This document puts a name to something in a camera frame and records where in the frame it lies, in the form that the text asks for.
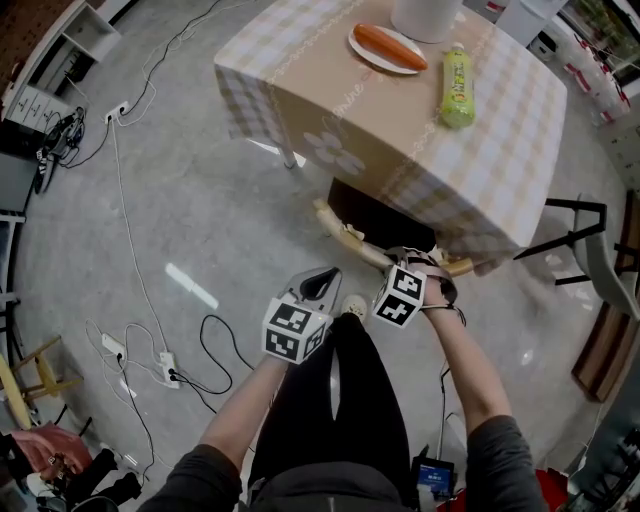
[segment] person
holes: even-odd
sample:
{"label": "person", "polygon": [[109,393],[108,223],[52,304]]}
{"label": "person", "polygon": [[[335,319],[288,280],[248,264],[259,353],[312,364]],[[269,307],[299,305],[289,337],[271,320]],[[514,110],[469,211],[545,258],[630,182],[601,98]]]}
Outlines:
{"label": "person", "polygon": [[[420,264],[410,265],[419,270]],[[425,304],[447,304],[427,279]],[[493,365],[457,312],[425,310],[438,334],[468,433],[468,510],[548,510],[529,447]],[[299,366],[266,356],[139,512],[231,512],[250,444],[249,510],[401,512],[415,496],[407,433],[393,388],[363,327],[366,303],[350,296],[325,343]],[[331,412],[333,353],[340,404]]]}

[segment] white shoe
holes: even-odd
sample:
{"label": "white shoe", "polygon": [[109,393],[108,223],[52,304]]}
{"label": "white shoe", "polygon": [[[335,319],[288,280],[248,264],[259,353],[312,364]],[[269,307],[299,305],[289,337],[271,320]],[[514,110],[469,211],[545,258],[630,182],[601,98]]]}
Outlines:
{"label": "white shoe", "polygon": [[340,313],[352,313],[364,324],[367,319],[367,301],[361,295],[347,295],[342,301]]}

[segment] green bottle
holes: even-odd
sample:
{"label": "green bottle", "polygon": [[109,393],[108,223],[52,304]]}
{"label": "green bottle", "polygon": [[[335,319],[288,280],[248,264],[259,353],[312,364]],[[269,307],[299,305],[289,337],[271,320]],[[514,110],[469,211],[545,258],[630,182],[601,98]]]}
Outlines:
{"label": "green bottle", "polygon": [[462,43],[453,43],[444,57],[444,98],[442,119],[451,128],[464,128],[473,123],[473,69]]}

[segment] electrical outlet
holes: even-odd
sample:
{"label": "electrical outlet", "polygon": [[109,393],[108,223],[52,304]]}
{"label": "electrical outlet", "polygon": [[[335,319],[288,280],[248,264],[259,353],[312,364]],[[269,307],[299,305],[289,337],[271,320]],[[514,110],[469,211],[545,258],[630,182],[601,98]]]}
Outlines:
{"label": "electrical outlet", "polygon": [[124,345],[106,332],[102,334],[102,346],[109,352],[111,352],[114,356],[120,355],[124,359]]}
{"label": "electrical outlet", "polygon": [[116,120],[117,115],[122,115],[128,111],[129,111],[129,102],[125,101],[123,103],[120,103],[120,105],[118,105],[116,108],[107,112],[107,114],[104,116],[104,123],[109,124],[110,121]]}
{"label": "electrical outlet", "polygon": [[164,372],[164,380],[167,386],[173,389],[180,389],[180,383],[177,380],[171,380],[169,370],[176,369],[176,358],[171,352],[160,352],[160,364]]}

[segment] white cable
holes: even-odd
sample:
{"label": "white cable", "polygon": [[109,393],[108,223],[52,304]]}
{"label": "white cable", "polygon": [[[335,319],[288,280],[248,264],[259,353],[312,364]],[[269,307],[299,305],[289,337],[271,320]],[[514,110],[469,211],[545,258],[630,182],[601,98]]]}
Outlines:
{"label": "white cable", "polygon": [[[138,418],[138,420],[140,420],[140,417],[139,417],[139,416],[138,416],[138,414],[136,413],[136,410],[135,410],[135,409],[134,409],[134,408],[129,404],[129,402],[125,401],[125,400],[124,400],[124,399],[123,399],[123,398],[122,398],[122,397],[117,393],[117,391],[114,389],[114,387],[113,387],[113,385],[111,384],[111,382],[109,382],[109,379],[107,379],[107,373],[106,373],[106,371],[105,371],[105,366],[106,366],[106,365],[105,365],[105,362],[104,362],[104,360],[103,360],[103,361],[102,361],[102,376],[104,377],[104,380],[105,380],[105,382],[107,383],[107,385],[111,388],[112,393],[114,394],[114,396],[115,396],[118,400],[120,400],[124,405],[126,405],[126,406],[129,408],[129,410],[130,410],[131,412],[133,412],[133,413],[136,415],[136,418]],[[155,456],[156,456],[156,459],[158,459],[158,460],[160,461],[160,464],[162,464],[162,465],[163,465],[163,466],[165,466],[166,468],[174,469],[174,467],[173,467],[172,465],[167,464],[164,460],[162,460],[162,457],[160,457],[160,455],[158,455],[158,453],[157,453],[155,450],[153,450],[153,449],[151,448],[151,441],[149,440],[149,438],[147,438],[147,443],[148,443],[148,446],[149,446],[149,451],[150,451],[150,452],[153,452],[153,455],[155,455]]]}
{"label": "white cable", "polygon": [[100,120],[101,123],[104,122],[104,119],[102,119],[99,115],[98,115],[98,110],[96,109],[95,105],[93,103],[91,103],[91,100],[89,99],[89,96],[87,96],[84,92],[82,92],[82,89],[80,89],[80,87],[78,87],[73,80],[71,80],[71,78],[69,78],[69,75],[64,75],[64,77],[69,81],[69,83],[71,84],[71,86],[80,93],[80,95],[87,100],[87,103],[89,104],[89,106],[91,107],[91,110],[93,112],[96,113],[96,117]]}
{"label": "white cable", "polygon": [[547,461],[549,459],[549,456],[555,451],[557,450],[560,446],[563,446],[565,444],[569,444],[569,443],[575,443],[575,444],[581,444],[584,447],[584,452],[582,454],[582,458],[580,460],[580,464],[578,465],[578,468],[571,473],[571,475],[569,476],[569,480],[571,479],[571,477],[573,477],[576,473],[578,473],[579,471],[582,470],[582,468],[584,467],[584,464],[586,463],[587,460],[587,452],[589,451],[589,447],[591,446],[591,441],[593,441],[594,436],[596,435],[596,431],[598,430],[598,427],[600,426],[600,415],[602,414],[602,408],[604,407],[604,403],[600,404],[600,407],[598,407],[598,413],[596,414],[596,419],[593,422],[593,432],[591,433],[591,437],[589,438],[589,440],[585,443],[583,441],[578,441],[576,439],[571,439],[569,441],[565,441],[563,443],[559,443],[556,444],[553,448],[551,448],[551,450],[549,450],[547,452],[547,454],[544,457],[544,462],[543,462],[543,467],[546,469],[547,468]]}
{"label": "white cable", "polygon": [[[167,340],[164,337],[164,332],[162,331],[162,326],[160,325],[160,320],[158,320],[158,315],[156,315],[156,311],[155,309],[153,309],[153,305],[151,304],[151,301],[149,300],[149,295],[147,294],[147,289],[144,285],[144,281],[142,279],[142,274],[140,274],[140,269],[138,268],[138,258],[136,257],[136,251],[133,247],[133,238],[131,237],[131,226],[129,224],[129,217],[127,216],[127,207],[126,204],[124,202],[124,190],[122,188],[122,173],[120,171],[120,154],[118,153],[118,137],[116,136],[116,125],[113,125],[113,147],[115,148],[116,151],[116,165],[118,168],[118,184],[120,186],[120,199],[122,200],[122,214],[124,216],[124,222],[127,226],[127,236],[129,238],[129,247],[131,248],[131,256],[133,257],[133,266],[136,269],[136,274],[138,275],[138,279],[140,281],[140,287],[142,288],[142,293],[144,294],[144,298],[147,301],[147,304],[149,305],[149,309],[151,310],[151,313],[153,314],[153,318],[156,321],[156,325],[158,326],[158,332],[160,333],[160,339],[162,340],[162,345],[164,347],[164,351],[165,352],[169,352],[169,348],[167,347]],[[151,335],[151,333],[145,329],[144,327],[142,327],[141,325],[138,324],[129,324],[127,325],[127,327],[125,328],[125,344],[127,342],[126,340],[126,332],[127,332],[127,328],[129,326],[135,325],[137,327],[140,327],[141,329],[143,329],[144,331],[147,332],[147,334],[151,337],[151,345],[152,345],[152,357],[153,357],[153,361],[154,363],[156,363],[158,366],[162,366],[156,359],[155,359],[155,340],[153,338],[153,336]]]}
{"label": "white cable", "polygon": [[155,380],[158,384],[162,384],[163,386],[169,387],[168,384],[166,383],[166,381],[164,380],[164,378],[158,378],[158,374],[154,370],[152,370],[151,368],[143,365],[142,363],[139,363],[138,361],[134,361],[133,359],[129,359],[129,340],[128,340],[128,336],[127,336],[127,330],[130,327],[138,327],[139,329],[142,329],[144,332],[146,332],[149,335],[149,339],[153,343],[153,337],[151,336],[151,333],[147,329],[145,329],[142,325],[139,325],[139,324],[127,324],[127,326],[124,329],[124,358],[120,363],[120,368],[115,369],[113,366],[108,364],[107,360],[106,360],[107,357],[115,357],[115,354],[103,354],[102,352],[100,352],[100,350],[98,350],[98,348],[91,341],[91,336],[89,336],[89,331],[87,329],[87,323],[88,322],[93,324],[93,326],[95,327],[96,331],[98,331],[100,336],[102,336],[102,331],[100,330],[98,325],[95,323],[95,321],[93,319],[91,319],[91,318],[87,318],[84,321],[84,332],[85,332],[85,334],[87,336],[87,341],[93,347],[93,350],[96,351],[98,356],[100,356],[100,359],[102,359],[102,364],[105,365],[106,367],[108,367],[109,370],[111,370],[112,373],[114,373],[115,375],[121,374],[124,371],[124,369],[127,367],[127,365],[129,363],[131,363],[131,364],[134,364],[134,365],[146,370],[149,374],[151,374],[151,377],[153,378],[153,380]]}
{"label": "white cable", "polygon": [[[140,116],[137,119],[134,119],[131,122],[122,123],[120,121],[120,116],[118,116],[118,114],[116,113],[116,120],[117,120],[118,124],[124,128],[124,127],[131,126],[132,124],[137,123],[138,121],[140,121],[145,116],[145,114],[147,113],[147,110],[149,110],[149,107],[151,106],[151,103],[153,103],[153,100],[155,99],[155,97],[156,97],[156,95],[158,93],[158,90],[154,87],[153,83],[149,79],[149,76],[147,75],[147,72],[145,71],[144,68],[149,64],[149,61],[151,60],[151,57],[153,56],[153,54],[156,51],[158,51],[162,47],[165,47],[166,45],[169,45],[169,47],[167,48],[167,55],[169,54],[169,52],[175,52],[178,48],[180,48],[182,46],[182,43],[184,41],[188,41],[189,39],[191,39],[195,35],[195,33],[196,33],[195,28],[198,25],[200,25],[200,23],[204,23],[205,21],[207,21],[207,20],[213,18],[214,16],[220,14],[222,11],[226,11],[227,9],[235,9],[236,7],[240,7],[241,5],[245,5],[245,4],[248,4],[248,3],[253,3],[255,1],[256,0],[246,0],[244,2],[240,2],[239,4],[229,5],[227,7],[223,7],[222,9],[218,9],[216,12],[211,13],[211,14],[205,16],[204,18],[201,18],[201,19],[195,21],[193,23],[193,25],[191,23],[189,23],[189,25],[187,25],[187,27],[182,32],[180,32],[180,34],[178,34],[178,36],[173,36],[170,39],[167,39],[167,40],[163,41],[158,46],[156,46],[153,50],[151,50],[151,53],[147,57],[147,60],[144,61],[144,64],[142,65],[141,70],[142,70],[142,76],[144,77],[145,82],[148,83],[151,86],[151,88],[153,89],[153,95],[151,96],[151,99],[149,100],[149,103],[147,103],[146,107],[142,111],[142,114],[140,114]],[[178,41],[178,44],[176,46],[171,46],[171,42],[173,40]]]}

